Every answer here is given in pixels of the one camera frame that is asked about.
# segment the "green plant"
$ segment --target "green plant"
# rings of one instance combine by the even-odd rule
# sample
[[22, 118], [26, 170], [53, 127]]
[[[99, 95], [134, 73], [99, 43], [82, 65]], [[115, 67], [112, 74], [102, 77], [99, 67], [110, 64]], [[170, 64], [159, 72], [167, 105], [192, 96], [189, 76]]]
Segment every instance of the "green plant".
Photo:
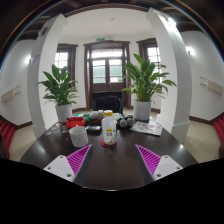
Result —
[[149, 102], [152, 101], [154, 93], [164, 94], [163, 89], [165, 89], [168, 94], [168, 88], [164, 84], [176, 86], [171, 80], [164, 80], [160, 84], [156, 83], [160, 77], [165, 78], [169, 73], [153, 73], [153, 71], [156, 67], [159, 69], [166, 68], [165, 65], [156, 66], [155, 63], [150, 63], [150, 60], [144, 61], [139, 55], [133, 55], [140, 64], [140, 68], [133, 65], [131, 62], [125, 64], [123, 69], [126, 70], [128, 74], [123, 76], [123, 79], [130, 78], [133, 80], [133, 84], [128, 88], [122, 89], [122, 91], [129, 91], [130, 94], [136, 94], [137, 101], [139, 102]]
[[52, 75], [50, 75], [48, 72], [43, 72], [48, 80], [38, 82], [36, 84], [42, 84], [46, 88], [45, 92], [49, 91], [45, 94], [43, 97], [44, 99], [47, 99], [47, 102], [55, 102], [56, 105], [62, 106], [66, 104], [75, 103], [75, 101], [72, 100], [72, 98], [76, 98], [76, 92], [77, 89], [75, 87], [69, 88], [69, 85], [73, 82], [77, 82], [74, 80], [71, 80], [71, 73], [68, 72], [68, 68], [65, 66], [59, 71], [59, 68], [56, 67], [54, 64], [52, 65]]

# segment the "doorway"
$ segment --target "doorway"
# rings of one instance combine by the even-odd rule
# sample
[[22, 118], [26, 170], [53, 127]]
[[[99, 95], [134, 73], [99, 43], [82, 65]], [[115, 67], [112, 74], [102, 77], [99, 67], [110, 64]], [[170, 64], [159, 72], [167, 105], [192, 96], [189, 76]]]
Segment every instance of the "doorway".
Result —
[[[86, 46], [86, 103], [92, 108], [92, 94], [98, 92], [117, 92], [130, 85], [123, 79], [125, 63], [130, 61], [126, 41], [92, 43]], [[130, 94], [122, 92], [123, 106], [130, 107]]]

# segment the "plant pot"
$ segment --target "plant pot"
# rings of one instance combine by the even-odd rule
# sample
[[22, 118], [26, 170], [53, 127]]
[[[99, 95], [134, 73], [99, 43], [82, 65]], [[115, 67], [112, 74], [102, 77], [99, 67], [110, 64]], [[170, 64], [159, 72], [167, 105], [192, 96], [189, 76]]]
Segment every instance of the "plant pot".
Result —
[[151, 101], [138, 102], [134, 100], [134, 119], [139, 121], [149, 120], [151, 110]]
[[58, 116], [58, 121], [61, 123], [65, 123], [67, 118], [72, 117], [72, 105], [71, 104], [66, 104], [62, 106], [55, 106], [57, 116]]

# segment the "juice bottle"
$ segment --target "juice bottle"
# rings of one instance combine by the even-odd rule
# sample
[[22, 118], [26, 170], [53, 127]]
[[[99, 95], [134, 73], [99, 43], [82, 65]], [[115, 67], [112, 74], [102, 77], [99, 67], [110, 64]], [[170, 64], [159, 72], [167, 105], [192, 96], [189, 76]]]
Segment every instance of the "juice bottle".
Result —
[[112, 110], [105, 110], [104, 118], [102, 119], [103, 141], [106, 145], [113, 145], [116, 143], [117, 121], [113, 118], [112, 115]]

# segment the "exit sign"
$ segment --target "exit sign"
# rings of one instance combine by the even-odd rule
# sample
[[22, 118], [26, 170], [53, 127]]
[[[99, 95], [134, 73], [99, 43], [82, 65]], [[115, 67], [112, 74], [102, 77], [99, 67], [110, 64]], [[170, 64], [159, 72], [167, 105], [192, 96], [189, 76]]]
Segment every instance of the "exit sign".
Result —
[[105, 38], [97, 38], [96, 41], [102, 41], [105, 40]]

